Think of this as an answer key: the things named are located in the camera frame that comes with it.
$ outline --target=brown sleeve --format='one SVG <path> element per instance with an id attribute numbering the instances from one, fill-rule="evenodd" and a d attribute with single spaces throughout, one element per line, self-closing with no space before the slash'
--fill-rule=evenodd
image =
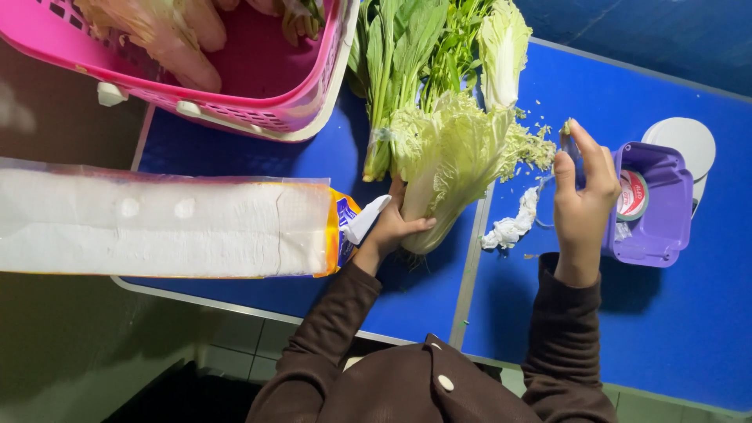
<path id="1" fill-rule="evenodd" d="M 316 421 L 340 375 L 344 357 L 381 291 L 381 283 L 351 262 L 334 277 L 277 361 L 277 374 L 259 392 L 247 422 Z"/>
<path id="2" fill-rule="evenodd" d="M 540 259 L 523 400 L 544 422 L 616 422 L 599 374 L 600 275 L 589 288 L 572 288 L 553 277 L 558 261 L 558 253 Z"/>

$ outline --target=tape roll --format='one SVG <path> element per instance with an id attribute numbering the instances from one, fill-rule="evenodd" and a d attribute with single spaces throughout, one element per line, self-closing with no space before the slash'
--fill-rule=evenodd
<path id="1" fill-rule="evenodd" d="M 642 217 L 647 209 L 649 193 L 645 178 L 631 169 L 621 169 L 619 174 L 621 196 L 617 201 L 619 221 L 634 221 Z"/>

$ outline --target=blue table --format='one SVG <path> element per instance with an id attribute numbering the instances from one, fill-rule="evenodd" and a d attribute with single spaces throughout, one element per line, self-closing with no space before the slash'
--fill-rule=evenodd
<path id="1" fill-rule="evenodd" d="M 749 412 L 752 277 L 743 263 L 752 228 L 740 214 L 752 207 L 752 199 L 742 193 L 747 191 L 746 161 L 752 157 L 745 129 L 752 104 L 530 44 L 518 105 L 532 112 L 526 120 L 531 124 L 558 128 L 567 117 L 576 117 L 612 150 L 640 141 L 653 123 L 667 117 L 691 117 L 711 130 L 717 144 L 715 163 L 692 222 L 689 247 L 677 263 L 667 269 L 615 260 L 602 264 L 602 378 Z M 493 221 L 516 215 L 517 199 L 525 188 L 538 184 L 533 179 L 537 174 L 496 184 L 487 222 L 482 223 L 486 231 Z M 543 196 L 538 209 L 548 222 L 552 204 Z M 524 359 L 538 289 L 537 260 L 526 260 L 524 254 L 557 248 L 553 230 L 533 227 L 508 256 L 498 251 L 481 254 L 462 352 L 513 364 Z"/>
<path id="2" fill-rule="evenodd" d="M 326 127 L 300 144 L 209 129 L 161 109 L 147 120 L 150 125 L 142 134 L 141 156 L 134 163 L 142 172 L 331 178 L 332 188 L 350 194 L 361 206 L 389 188 L 388 182 L 360 180 L 369 125 L 364 101 L 347 88 Z M 475 205 L 468 207 L 441 247 L 412 272 L 403 261 L 387 259 L 378 275 L 384 291 L 362 326 L 362 336 L 399 344 L 422 342 L 426 334 L 434 333 L 449 341 L 475 209 Z M 299 323 L 328 281 L 123 277 L 118 282 L 136 291 Z"/>
<path id="3" fill-rule="evenodd" d="M 663 270 L 603 263 L 602 376 L 680 400 L 752 409 L 752 288 L 741 267 L 752 235 L 743 217 L 752 202 L 743 184 L 752 156 L 744 138 L 749 99 L 535 41 L 518 105 L 531 111 L 530 126 L 558 127 L 573 116 L 612 149 L 639 141 L 667 117 L 694 117 L 710 128 L 717 158 L 678 262 Z M 367 138 L 362 100 L 344 88 L 326 127 L 299 145 L 230 135 L 156 110 L 135 165 L 179 175 L 330 177 L 332 187 L 365 205 L 387 191 L 386 184 L 359 181 Z M 516 215 L 520 196 L 540 175 L 527 170 L 468 207 L 427 268 L 408 274 L 403 263 L 385 263 L 384 294 L 359 335 L 401 344 L 433 332 L 475 360 L 520 363 L 537 290 L 537 260 L 525 254 L 555 251 L 556 234 L 534 227 L 505 255 L 481 251 L 477 237 L 494 220 Z M 538 213 L 550 216 L 550 201 L 544 198 Z M 134 291 L 292 322 L 300 322 L 328 280 L 114 279 Z"/>

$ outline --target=brown jacket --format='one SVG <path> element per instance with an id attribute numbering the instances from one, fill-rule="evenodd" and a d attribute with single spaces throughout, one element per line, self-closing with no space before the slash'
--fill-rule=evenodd
<path id="1" fill-rule="evenodd" d="M 540 259 L 530 344 L 517 398 L 439 338 L 340 361 L 381 290 L 352 263 L 308 313 L 248 413 L 253 423 L 611 422 L 599 381 L 600 282 L 575 289 L 553 278 L 558 254 Z"/>

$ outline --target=blue wall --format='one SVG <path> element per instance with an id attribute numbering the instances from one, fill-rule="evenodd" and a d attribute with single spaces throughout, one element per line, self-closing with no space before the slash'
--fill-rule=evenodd
<path id="1" fill-rule="evenodd" d="M 752 0 L 515 4 L 535 37 L 752 96 Z"/>

